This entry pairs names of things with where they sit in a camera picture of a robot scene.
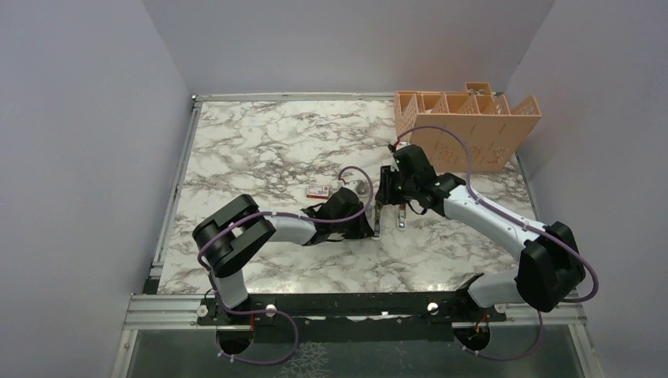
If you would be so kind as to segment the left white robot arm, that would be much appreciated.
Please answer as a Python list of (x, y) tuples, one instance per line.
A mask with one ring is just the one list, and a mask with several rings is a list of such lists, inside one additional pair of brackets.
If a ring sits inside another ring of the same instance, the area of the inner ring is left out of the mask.
[(192, 238), (220, 299), (217, 311), (234, 324), (247, 315), (243, 267), (265, 244), (313, 246), (332, 243), (332, 235), (358, 240), (373, 234), (366, 206), (355, 191), (344, 187), (297, 213), (262, 209), (250, 195), (240, 195), (198, 224)]

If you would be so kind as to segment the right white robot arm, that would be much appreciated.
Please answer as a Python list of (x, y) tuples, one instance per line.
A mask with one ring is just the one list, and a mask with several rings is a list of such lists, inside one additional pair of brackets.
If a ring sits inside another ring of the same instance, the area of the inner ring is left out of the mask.
[(586, 277), (570, 228), (522, 217), (488, 201), (452, 174), (437, 174), (419, 146), (394, 150), (393, 163), (380, 167), (376, 200), (381, 205), (418, 202), (423, 212), (462, 222), (501, 246), (518, 262), (516, 269), (483, 274), (458, 289), (455, 312), (472, 321), (486, 308), (526, 303), (552, 311)]

